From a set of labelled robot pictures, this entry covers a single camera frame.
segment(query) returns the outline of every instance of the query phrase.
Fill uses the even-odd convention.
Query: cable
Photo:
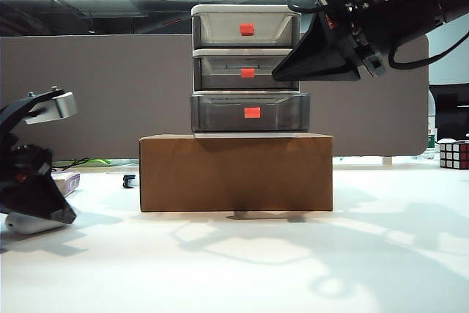
[[[466,33],[460,40],[453,44],[450,48],[446,49],[444,52],[439,53],[431,58],[416,60],[414,62],[396,62],[394,56],[396,55],[397,48],[399,45],[394,44],[391,48],[391,51],[388,55],[389,66],[396,70],[412,70],[418,69],[419,67],[427,66],[437,62],[438,60],[444,58],[446,55],[450,54],[454,49],[456,49],[462,42],[469,38],[469,32]]]
[[[73,168],[74,166],[78,166],[81,164],[85,164],[89,161],[89,158],[82,158],[82,159],[72,159],[71,163],[68,165],[63,165],[63,166],[52,166],[52,169],[56,171],[57,169],[61,169],[62,171],[65,171],[69,168]]]

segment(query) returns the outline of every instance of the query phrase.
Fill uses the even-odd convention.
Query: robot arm
[[[469,0],[316,0],[316,7],[289,8],[316,14],[297,47],[273,71],[278,81],[355,81],[359,66],[385,72],[382,55],[397,70],[436,62],[469,37],[429,59],[399,63],[397,48],[469,12]]]
[[[10,131],[27,124],[64,119],[77,112],[73,93],[52,87],[50,92],[20,99],[0,111],[0,212],[22,213],[65,224],[75,213],[51,177],[52,151],[33,144],[14,147]]]

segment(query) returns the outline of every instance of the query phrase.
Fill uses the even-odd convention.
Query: drawer stack
[[[195,6],[192,131],[307,131],[309,95],[272,78],[299,28],[299,14],[283,5]]]

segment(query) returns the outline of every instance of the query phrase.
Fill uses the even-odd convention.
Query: small black object
[[[124,175],[124,183],[122,184],[122,186],[124,186],[124,188],[133,188],[133,186],[131,186],[130,184],[132,183],[132,180],[135,179],[135,175],[134,174],[128,174],[128,175]]]

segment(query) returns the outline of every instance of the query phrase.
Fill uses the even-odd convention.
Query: rubik's cube
[[[450,169],[469,169],[469,142],[440,144],[440,166]]]

